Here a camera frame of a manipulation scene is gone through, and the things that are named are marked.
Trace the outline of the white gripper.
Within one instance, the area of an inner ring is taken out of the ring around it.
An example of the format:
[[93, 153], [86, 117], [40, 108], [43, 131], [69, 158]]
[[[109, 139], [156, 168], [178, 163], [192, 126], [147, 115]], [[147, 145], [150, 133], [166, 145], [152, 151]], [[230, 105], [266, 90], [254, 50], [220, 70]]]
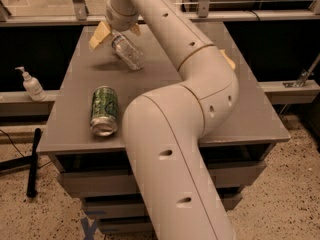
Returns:
[[130, 29], [132, 33], [137, 36], [141, 35], [140, 27], [137, 23], [138, 14], [123, 15], [117, 12], [111, 5], [111, 2], [107, 2], [106, 6], [106, 21], [101, 21], [96, 27], [93, 36], [89, 41], [91, 49], [96, 49], [112, 32], [116, 30], [118, 32], [127, 31]]

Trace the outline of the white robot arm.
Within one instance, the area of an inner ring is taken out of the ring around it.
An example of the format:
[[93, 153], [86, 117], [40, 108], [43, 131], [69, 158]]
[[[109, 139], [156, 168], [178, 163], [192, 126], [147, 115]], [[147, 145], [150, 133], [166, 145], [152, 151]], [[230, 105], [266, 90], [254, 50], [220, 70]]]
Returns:
[[234, 109], [237, 76], [214, 43], [170, 0], [109, 0], [110, 29], [143, 19], [180, 82], [146, 92], [126, 108], [127, 156], [158, 240], [236, 240], [198, 141]]

